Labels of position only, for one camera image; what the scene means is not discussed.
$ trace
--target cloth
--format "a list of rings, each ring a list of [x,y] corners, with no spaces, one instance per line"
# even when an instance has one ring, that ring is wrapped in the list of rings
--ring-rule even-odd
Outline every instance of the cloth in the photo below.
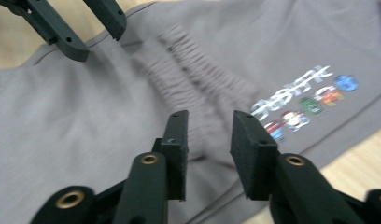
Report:
[[[120,42],[88,42],[85,63],[43,46],[0,70],[0,223],[24,223],[59,189],[125,179],[189,109],[187,201],[170,223],[240,223],[247,201],[229,154],[234,109],[281,152],[317,167],[381,127],[381,1],[143,5]]]

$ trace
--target printed logo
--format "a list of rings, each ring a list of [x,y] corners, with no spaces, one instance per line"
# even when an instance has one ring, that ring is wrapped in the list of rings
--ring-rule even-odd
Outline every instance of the printed logo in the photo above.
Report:
[[[310,122],[302,112],[286,111],[281,115],[281,122],[286,125],[290,131],[298,132],[301,127]]]
[[[266,124],[264,128],[274,139],[277,139],[280,142],[285,140],[283,137],[283,125],[279,121],[273,120]]]
[[[336,101],[341,101],[344,99],[342,93],[336,89],[334,86],[323,87],[316,91],[315,100],[328,106],[335,106]]]
[[[324,112],[322,105],[317,100],[311,97],[304,97],[300,100],[299,103],[301,104],[301,109],[304,113],[309,113],[318,116],[319,114]]]
[[[346,75],[336,77],[334,83],[341,91],[354,91],[359,87],[359,83],[355,78]]]
[[[288,104],[292,97],[299,96],[312,89],[311,83],[320,83],[323,78],[332,76],[327,73],[329,66],[316,66],[314,70],[310,70],[303,76],[295,79],[294,82],[284,85],[284,89],[277,91],[275,95],[267,100],[259,100],[251,108],[251,114],[256,116],[259,121],[269,117],[270,111],[277,111]],[[359,82],[352,76],[340,75],[331,79],[333,85],[325,86],[315,92],[311,96],[304,96],[300,99],[299,108],[288,110],[281,114],[280,119],[272,120],[264,125],[265,130],[279,142],[284,142],[283,126],[286,126],[291,132],[298,132],[304,125],[310,122],[305,114],[320,116],[325,110],[323,105],[335,106],[338,101],[344,98],[343,92],[354,91],[358,88]]]
[[[327,73],[329,66],[315,67],[316,70],[310,70],[303,76],[296,79],[294,82],[284,85],[284,89],[277,91],[275,95],[271,96],[267,100],[259,100],[251,108],[253,111],[251,115],[261,116],[259,121],[262,121],[269,117],[269,111],[276,111],[283,108],[292,97],[303,94],[311,89],[310,81],[315,80],[316,83],[322,81],[324,77],[330,77],[332,73]]]

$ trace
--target wooden table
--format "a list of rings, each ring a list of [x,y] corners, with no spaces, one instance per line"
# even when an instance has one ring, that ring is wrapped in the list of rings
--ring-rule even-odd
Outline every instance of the wooden table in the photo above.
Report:
[[[83,40],[103,31],[103,25],[81,0],[50,0],[53,7]],[[149,0],[117,0],[127,10]],[[0,68],[18,66],[44,44],[40,36],[22,18],[0,7]],[[352,147],[321,172],[332,185],[358,199],[369,189],[381,189],[381,130]],[[246,224],[273,223],[268,209]]]

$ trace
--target gray fabric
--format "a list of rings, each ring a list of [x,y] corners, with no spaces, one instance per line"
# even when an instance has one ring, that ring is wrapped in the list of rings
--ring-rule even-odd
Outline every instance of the gray fabric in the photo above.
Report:
[[[169,203],[170,223],[239,223],[266,203],[242,196],[229,154],[233,109],[252,112],[317,65],[334,75],[311,80],[262,124],[337,75],[360,85],[320,116],[305,113],[298,132],[283,127],[280,151],[322,167],[381,127],[381,1],[158,3],[126,15],[122,40],[98,35],[85,63],[44,46],[0,70],[0,223],[28,222],[64,187],[98,193],[120,182],[184,108],[194,121],[187,201]]]

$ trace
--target black plastic part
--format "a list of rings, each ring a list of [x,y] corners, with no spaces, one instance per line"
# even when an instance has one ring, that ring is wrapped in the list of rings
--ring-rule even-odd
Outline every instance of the black plastic part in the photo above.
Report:
[[[116,40],[126,30],[126,15],[115,0],[83,0]]]
[[[186,110],[172,114],[167,121],[163,139],[156,139],[152,149],[167,159],[168,200],[185,201],[186,198],[188,116]]]
[[[279,203],[275,197],[277,197],[277,195],[273,194],[269,204],[270,213],[272,214],[275,224],[298,224],[289,204]]]
[[[125,184],[126,180],[123,180],[95,196],[93,212],[96,216],[94,223],[112,223]]]
[[[73,207],[60,208],[57,203],[67,193],[76,192],[73,196],[66,197],[61,204],[66,205],[73,202],[77,195],[83,194],[83,199]],[[90,223],[94,219],[92,215],[92,204],[94,201],[93,191],[86,187],[73,186],[62,189],[53,194],[33,218],[32,224],[82,224]]]
[[[369,223],[381,224],[381,189],[369,191],[365,202],[365,210],[369,215]]]
[[[231,154],[246,197],[269,200],[269,174],[279,152],[275,140],[254,116],[234,111]]]
[[[149,152],[134,159],[113,223],[167,223],[167,170],[163,154]]]
[[[275,178],[298,223],[363,223],[308,159],[295,154],[279,156]]]
[[[0,0],[0,5],[23,16],[49,45],[55,44],[68,58],[87,60],[88,48],[47,0]]]
[[[371,223],[369,220],[369,214],[365,210],[365,203],[361,202],[348,194],[345,194],[339,190],[337,192],[342,196],[342,199],[353,209],[353,211],[365,222]]]

